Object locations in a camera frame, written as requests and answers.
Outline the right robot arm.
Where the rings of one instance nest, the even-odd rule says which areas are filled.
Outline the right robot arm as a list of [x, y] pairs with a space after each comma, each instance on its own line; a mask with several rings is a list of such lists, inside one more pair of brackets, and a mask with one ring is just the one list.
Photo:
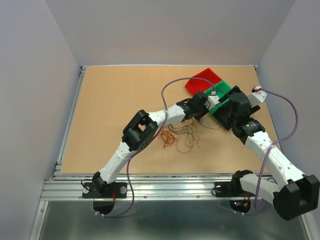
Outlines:
[[235, 86], [223, 96], [228, 99], [228, 123], [233, 134], [262, 161], [258, 175], [249, 171], [236, 173], [230, 189], [235, 195], [253, 193], [289, 221], [317, 209], [320, 181], [292, 164], [277, 147], [282, 140], [272, 141], [260, 122], [251, 117], [253, 108], [263, 103], [268, 93], [257, 86], [252, 94], [245, 95]]

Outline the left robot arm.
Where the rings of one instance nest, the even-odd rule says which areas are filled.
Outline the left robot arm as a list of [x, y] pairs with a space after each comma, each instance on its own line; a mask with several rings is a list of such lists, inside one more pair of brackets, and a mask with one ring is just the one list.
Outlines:
[[157, 137], [157, 131], [162, 131], [166, 125], [192, 118], [200, 120], [218, 104], [217, 95], [207, 96], [198, 91], [192, 98], [179, 101], [171, 107], [165, 105], [163, 110], [139, 110], [122, 131], [121, 142], [108, 163], [93, 175], [90, 185], [82, 183], [82, 187], [100, 197], [108, 196], [111, 185], [115, 183], [125, 164], [148, 147]]

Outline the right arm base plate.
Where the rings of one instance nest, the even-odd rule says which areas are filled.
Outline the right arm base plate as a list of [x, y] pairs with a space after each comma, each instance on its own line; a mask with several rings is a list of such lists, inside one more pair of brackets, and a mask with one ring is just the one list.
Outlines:
[[242, 189], [239, 183], [232, 183], [231, 181], [215, 182], [211, 194], [217, 198], [244, 198], [248, 196], [248, 193]]

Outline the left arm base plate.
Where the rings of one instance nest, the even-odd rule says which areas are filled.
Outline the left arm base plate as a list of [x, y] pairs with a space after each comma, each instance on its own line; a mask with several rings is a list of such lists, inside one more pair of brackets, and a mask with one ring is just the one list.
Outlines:
[[92, 182], [83, 183], [83, 199], [125, 199], [127, 197], [126, 182], [114, 182], [108, 184], [103, 190], [99, 190]]

